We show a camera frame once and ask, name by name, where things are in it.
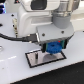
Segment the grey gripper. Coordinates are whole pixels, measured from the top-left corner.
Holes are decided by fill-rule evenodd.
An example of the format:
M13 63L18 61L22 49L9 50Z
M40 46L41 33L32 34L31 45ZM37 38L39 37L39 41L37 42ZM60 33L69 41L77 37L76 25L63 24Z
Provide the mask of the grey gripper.
M60 41L62 49L66 48L66 40L74 34L74 28L72 24L65 29L60 29L54 24L37 26L37 38L38 43L41 45L41 50L46 51L47 43Z

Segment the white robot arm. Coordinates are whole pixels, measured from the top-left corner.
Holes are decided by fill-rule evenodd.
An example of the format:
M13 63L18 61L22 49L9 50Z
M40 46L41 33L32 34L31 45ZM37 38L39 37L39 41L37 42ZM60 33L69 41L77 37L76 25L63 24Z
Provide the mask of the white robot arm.
M21 0L17 13L19 37L47 50L48 44L67 41L74 34L70 21L74 0Z

